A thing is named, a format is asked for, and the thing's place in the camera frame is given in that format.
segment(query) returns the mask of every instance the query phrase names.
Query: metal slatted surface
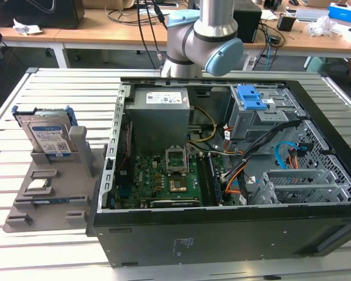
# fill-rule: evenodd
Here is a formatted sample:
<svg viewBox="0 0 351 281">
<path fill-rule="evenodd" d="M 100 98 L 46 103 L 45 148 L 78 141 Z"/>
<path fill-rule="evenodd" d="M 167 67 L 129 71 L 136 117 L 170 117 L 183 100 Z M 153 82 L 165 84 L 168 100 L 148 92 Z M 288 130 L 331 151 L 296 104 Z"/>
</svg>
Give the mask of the metal slatted surface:
<svg viewBox="0 0 351 281">
<path fill-rule="evenodd" d="M 27 172 L 32 148 L 10 114 L 15 104 L 74 108 L 92 147 L 108 140 L 120 77 L 158 76 L 154 71 L 40 69 L 26 74 L 0 109 L 0 280 L 248 280 L 283 275 L 291 280 L 351 280 L 351 241 L 324 258 L 111 269 L 96 238 L 84 229 L 6 234 L 1 230 Z M 332 82 L 311 73 L 236 72 L 228 77 L 299 80 L 351 145 L 351 103 Z"/>
</svg>

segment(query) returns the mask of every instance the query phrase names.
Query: speaker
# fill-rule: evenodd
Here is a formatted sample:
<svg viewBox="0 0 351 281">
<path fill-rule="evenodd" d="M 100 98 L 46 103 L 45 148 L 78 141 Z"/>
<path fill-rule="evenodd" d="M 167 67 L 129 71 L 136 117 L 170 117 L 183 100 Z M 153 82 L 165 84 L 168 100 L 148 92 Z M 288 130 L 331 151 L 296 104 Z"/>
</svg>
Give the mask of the speaker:
<svg viewBox="0 0 351 281">
<path fill-rule="evenodd" d="M 295 16 L 281 15 L 277 23 L 277 29 L 280 31 L 291 31 L 295 20 L 296 20 Z"/>
<path fill-rule="evenodd" d="M 261 9 L 252 0 L 235 0 L 233 17 L 238 23 L 237 37 L 243 43 L 253 43 L 261 18 Z"/>
</svg>

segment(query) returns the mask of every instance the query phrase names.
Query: blue hard drive label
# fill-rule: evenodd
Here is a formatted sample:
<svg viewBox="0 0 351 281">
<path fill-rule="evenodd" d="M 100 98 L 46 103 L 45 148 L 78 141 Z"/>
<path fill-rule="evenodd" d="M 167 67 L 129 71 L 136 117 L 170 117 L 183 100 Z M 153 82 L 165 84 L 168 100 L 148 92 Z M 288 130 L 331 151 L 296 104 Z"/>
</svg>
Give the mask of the blue hard drive label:
<svg viewBox="0 0 351 281">
<path fill-rule="evenodd" d="M 69 144 L 65 140 L 68 136 L 64 134 L 60 126 L 34 126 L 31 127 L 31 130 L 45 154 L 54 157 L 69 156 L 71 154 Z"/>
</svg>

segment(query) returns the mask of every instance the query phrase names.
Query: green circuit board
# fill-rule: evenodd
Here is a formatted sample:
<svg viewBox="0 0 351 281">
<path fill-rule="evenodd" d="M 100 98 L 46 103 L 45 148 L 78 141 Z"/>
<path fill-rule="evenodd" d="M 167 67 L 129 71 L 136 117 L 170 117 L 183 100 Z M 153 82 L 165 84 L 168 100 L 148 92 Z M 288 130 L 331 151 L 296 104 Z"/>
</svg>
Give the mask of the green circuit board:
<svg viewBox="0 0 351 281">
<path fill-rule="evenodd" d="M 182 158 L 172 160 L 172 166 L 181 166 Z M 197 200 L 202 205 L 199 186 L 197 157 L 189 155 L 188 173 L 166 172 L 166 157 L 140 155 L 135 157 L 133 183 L 129 195 L 118 198 L 121 208 L 146 208 L 146 202 L 153 200 Z M 214 169 L 217 174 L 224 172 L 221 157 L 214 157 Z"/>
</svg>

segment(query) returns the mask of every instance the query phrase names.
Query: robotic arm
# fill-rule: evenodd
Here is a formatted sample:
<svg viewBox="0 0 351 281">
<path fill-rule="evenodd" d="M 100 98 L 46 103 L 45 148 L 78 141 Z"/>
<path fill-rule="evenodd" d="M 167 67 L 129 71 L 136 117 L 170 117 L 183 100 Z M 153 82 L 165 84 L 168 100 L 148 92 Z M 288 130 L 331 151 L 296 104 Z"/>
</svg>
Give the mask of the robotic arm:
<svg viewBox="0 0 351 281">
<path fill-rule="evenodd" d="M 234 0 L 200 0 L 200 11 L 169 15 L 167 59 L 162 77 L 222 76 L 237 66 L 243 43 L 236 37 Z"/>
</svg>

